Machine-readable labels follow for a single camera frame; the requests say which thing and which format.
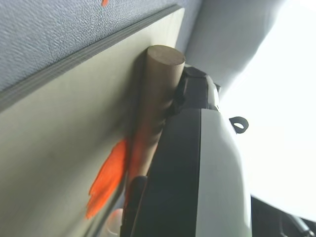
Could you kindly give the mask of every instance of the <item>black loop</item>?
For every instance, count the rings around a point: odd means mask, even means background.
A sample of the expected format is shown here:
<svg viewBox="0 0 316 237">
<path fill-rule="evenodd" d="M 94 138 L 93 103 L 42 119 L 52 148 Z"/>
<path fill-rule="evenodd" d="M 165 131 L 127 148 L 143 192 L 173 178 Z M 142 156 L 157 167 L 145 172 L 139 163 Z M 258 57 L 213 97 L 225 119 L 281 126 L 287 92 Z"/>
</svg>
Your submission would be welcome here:
<svg viewBox="0 0 316 237">
<path fill-rule="evenodd" d="M 248 121 L 243 117 L 230 118 L 229 121 L 231 122 L 235 132 L 238 134 L 244 133 L 249 127 Z M 236 126 L 236 123 L 241 124 L 243 128 Z"/>
</svg>

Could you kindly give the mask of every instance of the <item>wooden board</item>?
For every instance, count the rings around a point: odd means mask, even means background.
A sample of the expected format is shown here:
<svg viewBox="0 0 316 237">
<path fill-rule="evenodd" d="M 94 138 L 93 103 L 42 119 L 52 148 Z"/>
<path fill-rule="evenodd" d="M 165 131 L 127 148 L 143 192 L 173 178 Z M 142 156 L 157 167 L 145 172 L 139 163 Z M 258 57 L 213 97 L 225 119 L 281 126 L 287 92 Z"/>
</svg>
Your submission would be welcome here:
<svg viewBox="0 0 316 237">
<path fill-rule="evenodd" d="M 0 94 L 0 236 L 93 236 L 88 191 L 131 123 L 144 50 L 174 47 L 184 10 L 168 8 Z"/>
</svg>

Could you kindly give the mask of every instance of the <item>gray textured surface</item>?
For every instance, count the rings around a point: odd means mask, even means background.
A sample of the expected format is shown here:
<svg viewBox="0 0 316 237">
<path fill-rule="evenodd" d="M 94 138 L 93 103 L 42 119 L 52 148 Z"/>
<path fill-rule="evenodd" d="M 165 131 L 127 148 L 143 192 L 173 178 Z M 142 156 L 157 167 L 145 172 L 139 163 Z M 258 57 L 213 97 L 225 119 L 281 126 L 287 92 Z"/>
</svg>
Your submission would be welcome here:
<svg viewBox="0 0 316 237">
<path fill-rule="evenodd" d="M 168 6 L 186 9 L 185 51 L 202 0 L 0 1 L 0 91 Z"/>
</svg>

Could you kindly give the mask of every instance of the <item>orange paint mark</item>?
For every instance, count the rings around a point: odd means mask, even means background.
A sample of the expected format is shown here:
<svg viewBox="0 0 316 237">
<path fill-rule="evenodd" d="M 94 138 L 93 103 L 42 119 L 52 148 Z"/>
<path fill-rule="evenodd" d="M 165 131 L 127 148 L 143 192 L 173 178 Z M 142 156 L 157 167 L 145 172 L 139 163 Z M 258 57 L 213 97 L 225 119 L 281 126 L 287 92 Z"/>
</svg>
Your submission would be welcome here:
<svg viewBox="0 0 316 237">
<path fill-rule="evenodd" d="M 91 197 L 85 214 L 87 219 L 102 209 L 123 179 L 126 171 L 126 158 L 127 141 L 124 139 L 113 147 L 90 188 L 89 195 Z"/>
<path fill-rule="evenodd" d="M 102 0 L 102 6 L 106 6 L 106 4 L 108 4 L 109 0 Z"/>
</svg>

